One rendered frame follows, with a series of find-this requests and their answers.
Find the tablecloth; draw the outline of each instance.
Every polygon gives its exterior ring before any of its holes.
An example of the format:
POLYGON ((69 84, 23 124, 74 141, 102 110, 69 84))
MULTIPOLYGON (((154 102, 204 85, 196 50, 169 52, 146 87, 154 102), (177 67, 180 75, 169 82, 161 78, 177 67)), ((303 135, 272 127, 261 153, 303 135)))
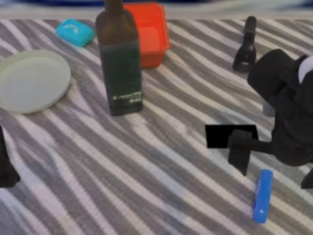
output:
MULTIPOLYGON (((93 26, 92 21, 83 21, 93 26)), ((206 124, 256 124, 269 140, 273 120, 231 69, 244 21, 168 21, 171 49, 143 70, 144 110, 111 117, 97 40, 76 48, 55 36, 56 20, 1 20, 0 59, 45 49, 71 67, 65 97, 43 112, 0 111, 8 153, 22 181, 0 189, 2 235, 311 235, 310 170, 253 153, 246 177, 227 150, 206 148, 206 124), (264 225, 252 220, 261 169, 274 172, 264 225)), ((281 48, 312 54, 313 21, 259 21, 258 58, 281 48)))

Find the zebra print fabric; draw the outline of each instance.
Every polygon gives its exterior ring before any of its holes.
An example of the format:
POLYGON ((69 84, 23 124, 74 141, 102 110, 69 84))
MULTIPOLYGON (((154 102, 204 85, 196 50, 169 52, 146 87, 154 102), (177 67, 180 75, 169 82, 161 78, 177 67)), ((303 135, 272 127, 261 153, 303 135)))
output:
MULTIPOLYGON (((93 26, 91 21, 83 21, 93 26)), ((273 120, 246 75, 231 69, 244 21, 168 22, 172 48, 143 71, 144 111, 111 117, 97 41, 73 47, 60 21, 1 20, 0 59, 46 49, 67 59, 71 87, 52 108, 0 111, 12 164, 22 181, 0 189, 1 235, 311 235, 310 170, 255 153, 247 177, 208 150, 206 124, 256 124, 269 140, 273 120), (266 224, 252 221, 260 170, 274 171, 266 224)), ((258 22, 258 58, 282 48, 312 54, 313 21, 258 22)))

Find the bottle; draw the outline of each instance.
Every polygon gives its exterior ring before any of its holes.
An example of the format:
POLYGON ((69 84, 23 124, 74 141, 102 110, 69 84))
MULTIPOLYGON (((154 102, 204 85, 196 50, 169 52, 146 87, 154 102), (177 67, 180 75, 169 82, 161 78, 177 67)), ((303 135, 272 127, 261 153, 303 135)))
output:
POLYGON ((104 0, 95 21, 104 82, 112 116, 140 112, 142 76, 139 33, 123 0, 104 0))

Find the light blue soap bar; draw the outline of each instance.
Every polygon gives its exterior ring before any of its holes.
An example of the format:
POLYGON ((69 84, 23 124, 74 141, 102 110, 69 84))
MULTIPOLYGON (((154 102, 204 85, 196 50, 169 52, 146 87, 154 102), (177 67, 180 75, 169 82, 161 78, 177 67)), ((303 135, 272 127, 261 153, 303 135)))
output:
POLYGON ((56 34, 78 47, 83 47, 94 37, 92 28, 74 19, 67 19, 60 24, 56 29, 56 34))

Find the red container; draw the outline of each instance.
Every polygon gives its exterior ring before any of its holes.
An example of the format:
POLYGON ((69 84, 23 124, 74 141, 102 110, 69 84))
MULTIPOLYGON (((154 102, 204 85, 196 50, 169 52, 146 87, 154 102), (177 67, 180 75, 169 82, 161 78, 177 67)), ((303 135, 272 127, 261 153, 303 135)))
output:
POLYGON ((164 7, 149 2, 124 4, 124 7, 132 13, 139 31, 141 67, 159 66, 170 48, 164 7))

